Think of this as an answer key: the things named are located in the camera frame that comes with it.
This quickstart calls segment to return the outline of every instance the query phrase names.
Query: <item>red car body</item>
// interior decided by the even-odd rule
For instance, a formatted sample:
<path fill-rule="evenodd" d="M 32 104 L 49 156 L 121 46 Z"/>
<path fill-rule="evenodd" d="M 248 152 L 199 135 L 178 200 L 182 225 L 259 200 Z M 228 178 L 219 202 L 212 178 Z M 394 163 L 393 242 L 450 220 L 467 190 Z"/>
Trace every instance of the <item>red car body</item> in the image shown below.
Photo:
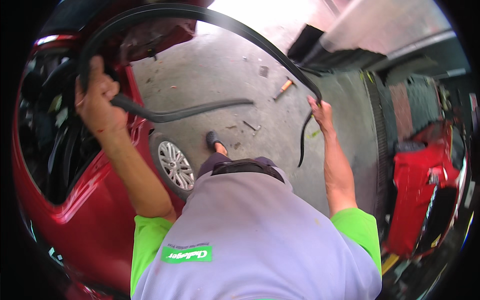
<path fill-rule="evenodd" d="M 451 122 L 434 122 L 411 138 L 412 141 L 426 144 L 424 149 L 395 155 L 394 184 L 397 197 L 388 237 L 383 244 L 387 252 L 400 258 L 427 255 L 441 244 L 453 225 L 465 185 L 467 159 L 464 150 L 462 167 L 452 164 L 453 147 L 460 147 L 459 143 L 454 145 L 454 135 L 459 136 Z M 435 207 L 441 205 L 443 207 L 436 211 L 441 211 L 446 218 L 441 220 L 442 225 L 432 225 L 432 222 L 439 222 L 439 217 L 433 221 L 429 221 L 429 218 L 432 218 Z M 429 227 L 435 226 L 442 227 L 436 228 L 439 234 L 435 234 L 433 240 L 422 242 Z M 430 246 L 419 249 L 421 242 Z"/>
<path fill-rule="evenodd" d="M 190 1 L 190 4 L 201 6 L 210 3 L 211 1 Z M 78 52 L 89 35 L 103 22 L 140 4 L 143 3 L 119 1 L 112 7 L 104 7 L 88 26 L 79 32 L 48 32 L 49 38 L 39 39 L 34 44 L 31 57 L 39 51 L 54 48 L 68 48 Z M 183 29 L 177 27 L 175 30 L 178 32 L 163 41 L 159 48 L 156 48 L 157 52 L 191 39 Z M 143 106 L 131 66 L 122 66 L 118 61 L 109 60 L 106 55 L 109 51 L 113 50 L 103 49 L 102 54 L 119 75 L 122 92 Z M 110 299 L 108 293 L 99 293 L 93 288 L 88 288 L 95 286 L 105 287 L 106 290 L 119 292 L 129 298 L 135 211 L 124 185 L 104 152 L 100 151 L 62 204 L 54 205 L 47 201 L 33 180 L 22 153 L 18 131 L 19 99 L 20 90 L 16 100 L 12 131 L 13 180 L 17 198 L 25 219 L 31 220 L 42 238 L 54 247 L 56 252 L 61 253 L 64 270 L 73 282 L 66 293 L 67 297 L 78 299 L 80 288 L 88 299 Z M 180 215 L 184 201 L 163 182 L 152 161 L 149 133 L 153 125 L 143 118 L 129 115 L 127 127 L 132 144 L 162 181 L 177 215 Z M 71 291 L 72 288 L 77 288 L 77 291 Z"/>

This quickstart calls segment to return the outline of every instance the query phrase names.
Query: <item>wrist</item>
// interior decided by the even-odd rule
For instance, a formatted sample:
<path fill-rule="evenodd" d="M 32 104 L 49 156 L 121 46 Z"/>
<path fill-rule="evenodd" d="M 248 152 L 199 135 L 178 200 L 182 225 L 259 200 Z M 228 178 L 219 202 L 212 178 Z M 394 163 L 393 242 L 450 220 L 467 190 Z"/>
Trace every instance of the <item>wrist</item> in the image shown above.
<path fill-rule="evenodd" d="M 108 157 L 114 156 L 118 150 L 126 145 L 132 144 L 126 128 L 117 132 L 106 133 L 105 136 L 97 137 L 97 140 Z"/>
<path fill-rule="evenodd" d="M 335 132 L 335 129 L 333 128 L 333 125 L 332 124 L 328 124 L 328 125 L 321 125 L 321 124 L 318 124 L 320 126 L 320 130 L 322 131 L 322 133 L 324 134 L 324 136 L 330 136 L 330 135 L 335 135 L 336 136 L 336 132 Z"/>

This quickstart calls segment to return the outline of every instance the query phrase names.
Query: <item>foot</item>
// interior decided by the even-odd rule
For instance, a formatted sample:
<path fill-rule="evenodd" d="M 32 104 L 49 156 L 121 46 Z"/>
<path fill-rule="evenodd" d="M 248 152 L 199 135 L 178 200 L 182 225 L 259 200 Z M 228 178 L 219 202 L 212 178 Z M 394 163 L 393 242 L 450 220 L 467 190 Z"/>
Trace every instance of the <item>foot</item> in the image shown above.
<path fill-rule="evenodd" d="M 225 156 L 228 154 L 227 149 L 220 142 L 215 142 L 215 152 L 221 153 Z"/>
<path fill-rule="evenodd" d="M 206 139 L 208 148 L 210 148 L 211 150 L 213 150 L 215 152 L 219 152 L 219 153 L 227 156 L 228 151 L 225 148 L 225 146 L 223 145 L 223 143 L 220 141 L 220 139 L 218 138 L 218 135 L 215 132 L 215 130 L 209 131 L 207 133 L 207 136 L 206 136 L 205 139 Z"/>

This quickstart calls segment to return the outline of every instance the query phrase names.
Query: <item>hammer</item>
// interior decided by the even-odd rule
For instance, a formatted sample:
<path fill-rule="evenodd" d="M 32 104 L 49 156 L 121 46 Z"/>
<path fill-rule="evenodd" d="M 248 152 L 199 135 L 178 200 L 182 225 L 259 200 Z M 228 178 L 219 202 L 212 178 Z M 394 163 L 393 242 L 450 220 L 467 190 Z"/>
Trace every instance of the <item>hammer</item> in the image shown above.
<path fill-rule="evenodd" d="M 280 88 L 280 90 L 278 91 L 278 93 L 273 97 L 273 100 L 274 101 L 277 101 L 278 97 L 280 97 L 280 95 L 285 92 L 286 89 L 288 89 L 289 86 L 291 85 L 296 85 L 293 80 L 291 80 L 288 76 L 287 76 L 287 82 L 285 82 L 285 84 L 283 84 L 283 86 Z"/>

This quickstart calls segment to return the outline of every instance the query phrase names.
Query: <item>shoe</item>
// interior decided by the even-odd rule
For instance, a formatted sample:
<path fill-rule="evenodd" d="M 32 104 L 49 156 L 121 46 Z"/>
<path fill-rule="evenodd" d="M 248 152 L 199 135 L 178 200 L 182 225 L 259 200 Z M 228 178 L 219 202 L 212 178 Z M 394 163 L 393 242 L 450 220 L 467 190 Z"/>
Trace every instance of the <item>shoe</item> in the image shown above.
<path fill-rule="evenodd" d="M 205 139 L 206 139 L 208 148 L 214 152 L 216 152 L 215 143 L 220 143 L 222 146 L 225 147 L 225 145 L 218 138 L 218 135 L 215 132 L 215 130 L 209 131 Z"/>

